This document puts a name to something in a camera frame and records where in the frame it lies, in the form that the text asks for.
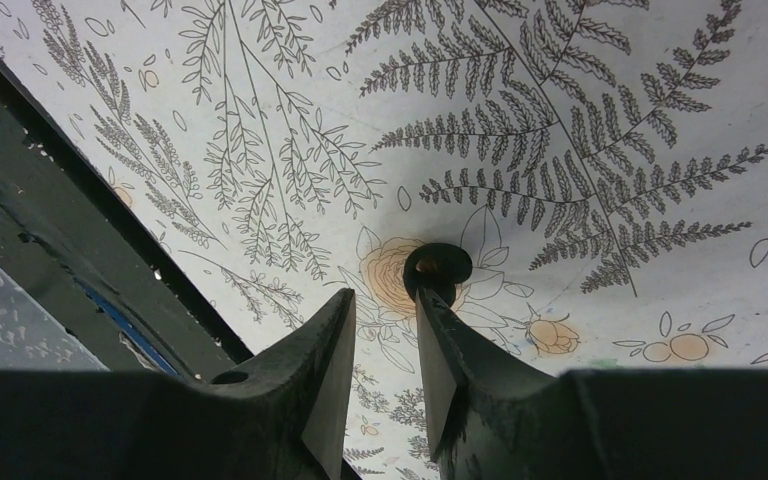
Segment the black earbud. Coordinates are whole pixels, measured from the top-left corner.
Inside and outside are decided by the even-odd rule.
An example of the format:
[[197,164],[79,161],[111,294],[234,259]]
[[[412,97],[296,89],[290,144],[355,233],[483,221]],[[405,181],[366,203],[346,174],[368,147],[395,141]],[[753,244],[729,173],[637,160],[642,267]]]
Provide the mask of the black earbud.
[[422,244],[404,263],[403,285],[412,301],[423,287],[451,307],[457,299],[457,286],[468,280],[472,271],[472,259],[462,248],[449,243]]

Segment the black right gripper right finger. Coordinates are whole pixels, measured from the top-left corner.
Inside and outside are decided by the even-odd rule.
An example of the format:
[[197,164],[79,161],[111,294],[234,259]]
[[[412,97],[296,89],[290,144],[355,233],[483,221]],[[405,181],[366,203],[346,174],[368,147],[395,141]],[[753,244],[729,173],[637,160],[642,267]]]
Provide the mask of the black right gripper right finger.
[[548,375],[416,295],[429,453],[445,479],[768,479],[768,369]]

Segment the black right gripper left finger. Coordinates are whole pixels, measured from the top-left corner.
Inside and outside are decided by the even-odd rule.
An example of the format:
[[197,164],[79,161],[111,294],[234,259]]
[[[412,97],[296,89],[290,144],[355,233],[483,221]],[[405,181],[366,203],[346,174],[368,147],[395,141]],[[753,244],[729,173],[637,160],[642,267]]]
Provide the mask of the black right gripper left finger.
[[0,370],[0,479],[337,479],[355,294],[207,384]]

